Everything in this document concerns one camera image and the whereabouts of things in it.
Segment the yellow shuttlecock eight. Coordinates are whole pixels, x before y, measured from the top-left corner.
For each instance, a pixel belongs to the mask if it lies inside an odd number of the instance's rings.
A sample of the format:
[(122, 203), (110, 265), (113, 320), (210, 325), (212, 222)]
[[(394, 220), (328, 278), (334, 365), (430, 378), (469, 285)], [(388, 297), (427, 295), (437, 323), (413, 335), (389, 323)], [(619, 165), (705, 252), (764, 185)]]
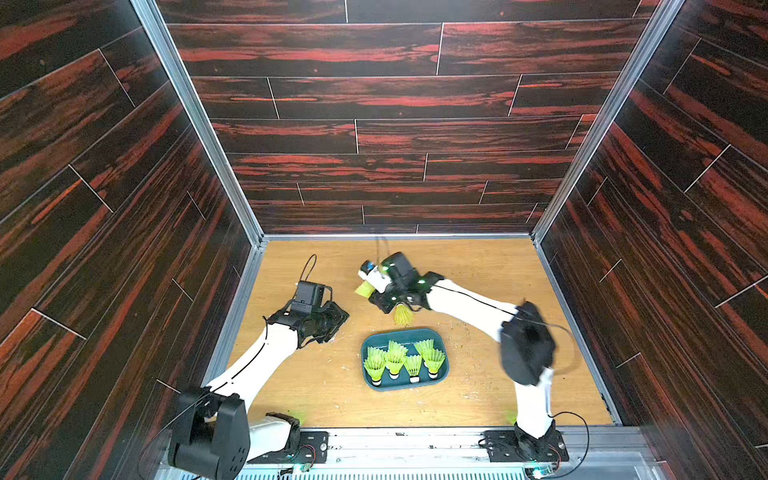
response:
[(379, 348), (368, 347), (363, 367), (368, 374), (371, 384), (376, 387), (380, 386), (386, 368), (386, 353)]

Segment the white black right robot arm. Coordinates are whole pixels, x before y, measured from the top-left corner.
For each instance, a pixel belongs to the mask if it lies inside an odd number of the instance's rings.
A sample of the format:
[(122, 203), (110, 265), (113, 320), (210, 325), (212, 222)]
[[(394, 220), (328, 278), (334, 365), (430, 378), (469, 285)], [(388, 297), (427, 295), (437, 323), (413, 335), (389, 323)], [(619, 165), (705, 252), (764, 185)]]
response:
[(500, 344), (501, 364), (515, 384), (516, 428), (539, 440), (554, 428), (551, 384), (555, 341), (537, 307), (500, 302), (467, 290), (434, 272), (392, 279), (376, 269), (366, 273), (356, 292), (382, 312), (407, 325), (421, 310), (456, 318)]

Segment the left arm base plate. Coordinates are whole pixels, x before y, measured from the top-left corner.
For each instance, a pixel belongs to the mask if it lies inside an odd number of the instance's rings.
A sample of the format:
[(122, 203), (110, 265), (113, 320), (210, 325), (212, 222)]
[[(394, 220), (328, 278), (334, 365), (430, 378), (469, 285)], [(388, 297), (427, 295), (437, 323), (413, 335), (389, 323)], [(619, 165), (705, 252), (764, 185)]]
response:
[(329, 433), (322, 430), (301, 429), (280, 451), (268, 452), (248, 464), (325, 464), (328, 457)]

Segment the yellow shuttlecock three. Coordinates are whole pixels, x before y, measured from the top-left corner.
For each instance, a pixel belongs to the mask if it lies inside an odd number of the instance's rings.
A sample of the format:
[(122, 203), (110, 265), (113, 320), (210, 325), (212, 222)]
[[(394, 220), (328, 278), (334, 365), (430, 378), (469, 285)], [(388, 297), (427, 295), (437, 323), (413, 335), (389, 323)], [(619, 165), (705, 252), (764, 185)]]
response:
[(425, 357), (425, 356), (428, 356), (434, 350), (434, 340), (433, 339), (421, 340), (421, 341), (415, 342), (413, 346), (419, 355), (421, 355), (422, 357)]

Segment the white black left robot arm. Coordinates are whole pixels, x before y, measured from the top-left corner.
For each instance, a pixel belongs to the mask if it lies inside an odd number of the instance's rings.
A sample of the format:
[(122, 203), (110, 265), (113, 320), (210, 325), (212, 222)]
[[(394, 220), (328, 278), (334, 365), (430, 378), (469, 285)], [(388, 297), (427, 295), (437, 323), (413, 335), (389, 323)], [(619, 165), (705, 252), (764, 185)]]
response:
[(248, 412), (278, 367), (297, 350), (331, 341), (349, 314), (335, 302), (317, 307), (288, 303), (265, 319), (265, 329), (224, 373), (183, 391), (171, 430), (170, 466), (204, 479), (234, 479), (260, 457), (299, 459), (300, 421), (269, 413), (251, 426)]

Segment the yellow shuttlecock two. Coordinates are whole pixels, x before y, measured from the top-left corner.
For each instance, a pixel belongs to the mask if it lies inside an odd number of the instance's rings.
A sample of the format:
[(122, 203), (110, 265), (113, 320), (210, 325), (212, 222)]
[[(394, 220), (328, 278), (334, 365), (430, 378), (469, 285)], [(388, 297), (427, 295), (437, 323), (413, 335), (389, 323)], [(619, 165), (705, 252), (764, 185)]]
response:
[(388, 342), (388, 350), (386, 352), (386, 359), (388, 362), (403, 363), (408, 354), (408, 348), (403, 344), (390, 340)]

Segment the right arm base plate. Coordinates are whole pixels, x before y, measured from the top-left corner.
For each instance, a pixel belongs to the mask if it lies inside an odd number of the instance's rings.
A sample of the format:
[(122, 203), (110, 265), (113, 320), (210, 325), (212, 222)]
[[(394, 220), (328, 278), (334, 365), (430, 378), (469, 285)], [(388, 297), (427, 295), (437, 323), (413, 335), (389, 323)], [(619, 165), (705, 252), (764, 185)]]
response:
[(487, 430), (478, 445), (492, 463), (562, 463), (570, 459), (560, 431), (551, 428), (541, 438), (519, 428)]

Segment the yellow shuttlecock nine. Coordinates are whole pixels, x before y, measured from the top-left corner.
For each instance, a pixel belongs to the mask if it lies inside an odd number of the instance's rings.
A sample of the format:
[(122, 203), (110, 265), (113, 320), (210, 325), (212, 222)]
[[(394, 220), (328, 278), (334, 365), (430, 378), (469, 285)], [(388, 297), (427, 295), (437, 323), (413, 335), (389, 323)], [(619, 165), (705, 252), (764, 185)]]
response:
[(392, 380), (399, 378), (400, 372), (404, 366), (406, 355), (402, 352), (388, 352), (385, 356), (385, 367)]

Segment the yellow shuttlecock four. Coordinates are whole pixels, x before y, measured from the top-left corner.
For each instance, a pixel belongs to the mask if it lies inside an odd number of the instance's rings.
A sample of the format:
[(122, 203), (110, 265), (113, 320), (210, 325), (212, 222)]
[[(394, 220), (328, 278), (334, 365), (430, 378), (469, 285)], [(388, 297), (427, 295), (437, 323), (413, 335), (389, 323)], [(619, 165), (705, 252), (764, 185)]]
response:
[(411, 383), (420, 382), (420, 371), (422, 367), (422, 357), (420, 355), (410, 355), (405, 358), (404, 368), (406, 369)]

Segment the yellow shuttlecock one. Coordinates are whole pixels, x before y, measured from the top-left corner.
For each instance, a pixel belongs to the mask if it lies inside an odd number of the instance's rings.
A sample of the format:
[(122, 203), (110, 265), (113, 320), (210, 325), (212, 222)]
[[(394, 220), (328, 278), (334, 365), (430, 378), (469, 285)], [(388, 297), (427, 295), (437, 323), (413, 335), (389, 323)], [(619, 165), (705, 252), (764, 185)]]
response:
[(431, 379), (437, 379), (439, 371), (446, 360), (446, 354), (439, 349), (430, 349), (422, 355), (424, 365)]

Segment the yellow shuttlecock eleven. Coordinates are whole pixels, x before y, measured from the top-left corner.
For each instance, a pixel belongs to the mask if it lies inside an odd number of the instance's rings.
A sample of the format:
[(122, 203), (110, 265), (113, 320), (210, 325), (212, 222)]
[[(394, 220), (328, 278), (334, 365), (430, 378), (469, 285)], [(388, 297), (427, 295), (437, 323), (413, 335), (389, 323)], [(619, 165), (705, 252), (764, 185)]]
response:
[(362, 284), (354, 290), (354, 293), (363, 298), (369, 299), (375, 291), (376, 288), (372, 284), (370, 284), (368, 281), (363, 281)]

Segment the yellow shuttlecock twelve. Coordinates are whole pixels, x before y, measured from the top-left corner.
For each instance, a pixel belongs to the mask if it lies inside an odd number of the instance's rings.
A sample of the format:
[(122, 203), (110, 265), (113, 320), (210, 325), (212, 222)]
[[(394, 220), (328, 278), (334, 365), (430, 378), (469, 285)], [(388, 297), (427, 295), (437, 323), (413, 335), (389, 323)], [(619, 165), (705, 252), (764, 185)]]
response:
[(406, 304), (397, 304), (394, 308), (394, 322), (399, 327), (408, 327), (413, 323), (414, 312)]

